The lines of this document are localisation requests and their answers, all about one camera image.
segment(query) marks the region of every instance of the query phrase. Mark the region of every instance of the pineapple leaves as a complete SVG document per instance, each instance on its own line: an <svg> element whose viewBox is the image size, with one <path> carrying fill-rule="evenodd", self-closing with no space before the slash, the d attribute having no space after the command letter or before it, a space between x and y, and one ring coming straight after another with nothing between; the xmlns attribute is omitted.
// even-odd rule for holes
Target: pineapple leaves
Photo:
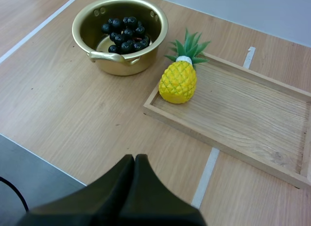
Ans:
<svg viewBox="0 0 311 226"><path fill-rule="evenodd" d="M185 33L185 43L186 43L186 40L187 38L189 37L189 32L188 32L188 28L186 28L186 33Z"/></svg>
<svg viewBox="0 0 311 226"><path fill-rule="evenodd" d="M200 58L200 57L194 57L192 59L192 64L202 63L202 62L208 62L208 59Z"/></svg>
<svg viewBox="0 0 311 226"><path fill-rule="evenodd" d="M177 52L177 48L169 47L170 50Z"/></svg>
<svg viewBox="0 0 311 226"><path fill-rule="evenodd" d="M194 56L197 56L198 54L200 54L209 45L209 43L210 43L210 41L204 42L204 43L198 45L198 49L196 50L196 53Z"/></svg>
<svg viewBox="0 0 311 226"><path fill-rule="evenodd" d="M187 40L185 42L185 50L187 52L192 48L193 40L197 34L198 33L194 33L192 35L189 35L189 37L187 37Z"/></svg>
<svg viewBox="0 0 311 226"><path fill-rule="evenodd" d="M176 58L177 58L177 57L170 56L170 55L164 55L164 56L167 57L168 59L172 60L173 62L175 62Z"/></svg>
<svg viewBox="0 0 311 226"><path fill-rule="evenodd" d="M199 40L200 40L200 38L201 38L201 35L202 35L202 33L200 33L200 34L198 35L198 37L196 37L196 38L194 39L194 41L193 41L194 44L199 43Z"/></svg>
<svg viewBox="0 0 311 226"><path fill-rule="evenodd" d="M176 46L177 46L178 56L186 56L186 51L183 45L178 40L176 40Z"/></svg>
<svg viewBox="0 0 311 226"><path fill-rule="evenodd" d="M195 54L197 53L197 49L198 49L198 45L195 45L194 47L192 47L191 50L187 52L186 56L192 60L195 57Z"/></svg>
<svg viewBox="0 0 311 226"><path fill-rule="evenodd" d="M176 43L175 43L175 42L171 42L171 41L170 41L169 43L172 44L172 45L174 45L174 46L176 46Z"/></svg>

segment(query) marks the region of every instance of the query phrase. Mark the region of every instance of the wooden tray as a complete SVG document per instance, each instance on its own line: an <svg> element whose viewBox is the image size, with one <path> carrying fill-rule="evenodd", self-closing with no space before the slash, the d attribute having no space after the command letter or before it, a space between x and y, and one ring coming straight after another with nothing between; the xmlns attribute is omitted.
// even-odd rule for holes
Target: wooden tray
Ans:
<svg viewBox="0 0 311 226"><path fill-rule="evenodd" d="M155 117L298 188L311 187L311 94L205 53L197 89L171 104L155 87Z"/></svg>

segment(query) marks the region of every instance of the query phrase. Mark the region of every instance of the gold pot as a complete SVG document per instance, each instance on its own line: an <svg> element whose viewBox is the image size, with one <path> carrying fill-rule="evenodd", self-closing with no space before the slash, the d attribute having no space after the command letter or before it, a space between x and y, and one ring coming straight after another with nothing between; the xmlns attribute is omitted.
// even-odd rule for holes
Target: gold pot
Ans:
<svg viewBox="0 0 311 226"><path fill-rule="evenodd" d="M113 42L101 32L109 18L134 16L142 21L151 43L147 48L130 54L108 53ZM164 12L146 0L98 0L86 6L73 21L72 35L92 62L114 75L132 75L147 69L156 59L158 46L168 31Z"/></svg>

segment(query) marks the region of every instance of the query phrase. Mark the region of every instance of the yellow pineapple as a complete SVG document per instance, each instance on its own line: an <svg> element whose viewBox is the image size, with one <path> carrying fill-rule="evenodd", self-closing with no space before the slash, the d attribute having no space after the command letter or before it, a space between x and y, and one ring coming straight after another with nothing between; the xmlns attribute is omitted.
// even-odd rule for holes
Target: yellow pineapple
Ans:
<svg viewBox="0 0 311 226"><path fill-rule="evenodd" d="M197 57L210 43L198 44L201 34L189 34L186 29L185 44L178 40L171 42L174 47L170 48L177 56L165 55L174 63L164 71L159 83L159 92L164 100L181 104L185 103L194 95L196 88L196 73L194 64L207 62L207 59Z"/></svg>

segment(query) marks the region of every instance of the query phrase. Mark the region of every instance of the pot handle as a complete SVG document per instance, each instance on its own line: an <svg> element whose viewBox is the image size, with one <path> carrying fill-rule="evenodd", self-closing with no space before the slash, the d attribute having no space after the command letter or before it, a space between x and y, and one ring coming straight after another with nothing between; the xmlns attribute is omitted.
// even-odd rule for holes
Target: pot handle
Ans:
<svg viewBox="0 0 311 226"><path fill-rule="evenodd" d="M92 51L88 54L88 57L92 62L95 62L96 60L108 60L108 61L113 61L113 62L119 62L127 66L131 66L138 62L140 60L140 56L138 58L135 58L134 60L131 61L126 61L125 58L117 53L104 53L104 52L96 52Z"/></svg>

